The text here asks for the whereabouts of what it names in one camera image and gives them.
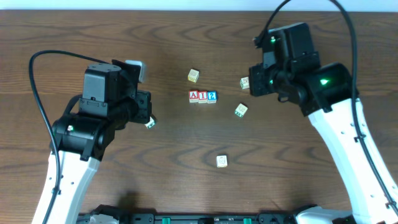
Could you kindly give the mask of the red letter A block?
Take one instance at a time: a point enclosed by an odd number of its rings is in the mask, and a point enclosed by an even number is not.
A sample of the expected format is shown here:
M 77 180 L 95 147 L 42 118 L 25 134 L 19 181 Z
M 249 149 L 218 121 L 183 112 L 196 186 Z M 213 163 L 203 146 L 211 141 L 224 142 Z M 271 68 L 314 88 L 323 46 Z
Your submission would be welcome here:
M 197 90 L 191 90 L 188 92 L 189 93 L 189 102 L 190 103 L 198 103 L 198 91 Z

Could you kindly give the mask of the blue number 2 block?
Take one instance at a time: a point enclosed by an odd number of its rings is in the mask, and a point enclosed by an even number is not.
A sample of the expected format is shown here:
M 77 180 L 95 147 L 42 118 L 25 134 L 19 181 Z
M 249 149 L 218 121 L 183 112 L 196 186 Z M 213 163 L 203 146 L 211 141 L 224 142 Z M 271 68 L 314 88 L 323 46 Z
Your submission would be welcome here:
M 216 103 L 218 100 L 216 91 L 208 91 L 207 92 L 207 103 Z

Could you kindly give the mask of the red letter I block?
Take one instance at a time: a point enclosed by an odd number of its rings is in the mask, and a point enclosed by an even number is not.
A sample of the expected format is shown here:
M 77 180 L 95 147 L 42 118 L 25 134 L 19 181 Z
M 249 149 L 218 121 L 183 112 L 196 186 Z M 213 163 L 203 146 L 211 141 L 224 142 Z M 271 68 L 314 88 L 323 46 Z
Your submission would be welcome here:
M 207 103 L 208 102 L 208 92 L 207 91 L 199 91 L 198 92 L 198 102 L 199 103 Z

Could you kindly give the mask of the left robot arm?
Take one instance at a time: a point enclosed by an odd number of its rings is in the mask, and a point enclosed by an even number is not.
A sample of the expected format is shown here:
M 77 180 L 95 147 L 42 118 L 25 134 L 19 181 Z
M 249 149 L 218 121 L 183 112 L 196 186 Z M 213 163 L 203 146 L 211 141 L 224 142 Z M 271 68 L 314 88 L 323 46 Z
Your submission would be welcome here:
M 75 223 L 86 190 L 116 131 L 129 122 L 147 124 L 151 95 L 138 90 L 146 66 L 137 60 L 87 67 L 83 92 L 52 125 L 47 176 L 33 223 Z

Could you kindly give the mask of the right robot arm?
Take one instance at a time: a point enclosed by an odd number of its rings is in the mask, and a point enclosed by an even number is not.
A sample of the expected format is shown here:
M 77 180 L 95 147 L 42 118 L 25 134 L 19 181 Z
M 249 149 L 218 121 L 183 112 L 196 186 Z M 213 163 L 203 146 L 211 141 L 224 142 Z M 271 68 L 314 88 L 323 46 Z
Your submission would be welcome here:
M 324 140 L 343 179 L 351 210 L 316 205 L 300 209 L 297 223 L 396 223 L 397 185 L 369 132 L 348 69 L 321 66 L 309 26 L 264 30 L 254 39 L 262 62 L 250 68 L 253 96 L 277 94 L 298 105 Z

